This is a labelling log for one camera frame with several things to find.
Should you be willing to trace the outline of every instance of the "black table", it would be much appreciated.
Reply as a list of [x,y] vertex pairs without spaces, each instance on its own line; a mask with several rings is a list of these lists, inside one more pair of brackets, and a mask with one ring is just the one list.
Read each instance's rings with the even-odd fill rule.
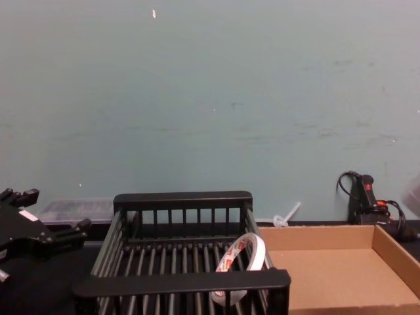
[[[337,222],[295,222],[296,225],[337,224]],[[420,230],[420,221],[410,222]],[[420,241],[402,244],[420,261]],[[11,275],[9,283],[0,285],[1,315],[74,315],[72,285],[89,275],[99,246],[86,246],[45,262],[15,259],[0,265]]]

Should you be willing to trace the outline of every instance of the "tape roll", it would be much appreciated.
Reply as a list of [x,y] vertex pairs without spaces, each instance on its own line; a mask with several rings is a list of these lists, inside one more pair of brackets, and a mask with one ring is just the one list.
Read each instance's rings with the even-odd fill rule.
[[[247,270],[261,270],[263,268],[265,259],[265,244],[264,241],[254,233],[247,233],[238,238],[223,255],[219,265],[216,268],[216,272],[227,272],[234,259],[239,253],[245,249],[249,244],[252,245],[252,255],[249,259],[249,265]],[[239,302],[245,295],[247,290],[232,291],[230,292],[230,305],[234,305]],[[211,298],[217,304],[226,306],[226,297],[223,291],[211,292]]]

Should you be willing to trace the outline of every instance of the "open cardboard box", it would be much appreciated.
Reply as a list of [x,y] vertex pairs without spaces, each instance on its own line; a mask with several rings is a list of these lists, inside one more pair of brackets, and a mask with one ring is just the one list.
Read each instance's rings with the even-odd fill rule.
[[420,264],[378,226],[260,228],[290,315],[420,315]]

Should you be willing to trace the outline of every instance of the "black cable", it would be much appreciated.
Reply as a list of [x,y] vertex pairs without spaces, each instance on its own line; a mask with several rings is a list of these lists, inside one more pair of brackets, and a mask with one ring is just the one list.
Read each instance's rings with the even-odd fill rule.
[[337,181],[337,185],[340,186],[340,188],[343,190],[343,192],[345,192],[347,195],[349,195],[351,198],[360,201],[358,197],[356,197],[355,195],[351,194],[344,186],[343,183],[341,182],[343,177],[348,176],[348,177],[352,177],[353,179],[357,179],[358,177],[361,176],[361,174],[355,172],[355,171],[347,171],[344,172],[343,174],[340,175],[338,181]]
[[397,210],[398,210],[398,228],[397,228],[397,234],[402,237],[404,234],[404,231],[406,230],[406,215],[404,214],[404,212],[401,210],[400,205],[398,204],[398,202],[394,201],[394,200],[387,200],[386,201],[387,204],[394,206]]

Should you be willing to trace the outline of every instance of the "black dish rack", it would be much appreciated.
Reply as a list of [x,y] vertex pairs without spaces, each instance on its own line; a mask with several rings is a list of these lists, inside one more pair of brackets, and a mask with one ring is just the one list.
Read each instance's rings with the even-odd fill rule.
[[[266,254],[246,271],[251,249],[231,272],[215,272],[239,236],[259,234],[249,192],[122,194],[91,276],[73,288],[77,315],[286,315],[291,279]],[[246,289],[234,306],[210,292]]]

